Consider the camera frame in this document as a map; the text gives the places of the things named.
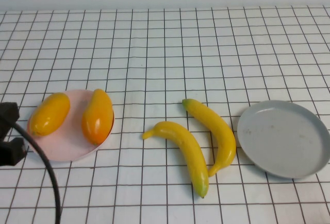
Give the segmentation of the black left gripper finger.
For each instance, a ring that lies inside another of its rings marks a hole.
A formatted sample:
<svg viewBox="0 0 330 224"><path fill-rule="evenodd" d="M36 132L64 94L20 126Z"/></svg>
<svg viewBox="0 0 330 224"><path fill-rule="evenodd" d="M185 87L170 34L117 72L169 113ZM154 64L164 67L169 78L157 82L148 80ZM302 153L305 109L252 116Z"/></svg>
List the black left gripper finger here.
<svg viewBox="0 0 330 224"><path fill-rule="evenodd" d="M20 117L16 102L1 102L1 116L6 120L16 123ZM1 139L4 139L12 127L1 119Z"/></svg>
<svg viewBox="0 0 330 224"><path fill-rule="evenodd" d="M0 166L15 166L26 154L27 147L21 137L15 137L10 142L1 142Z"/></svg>

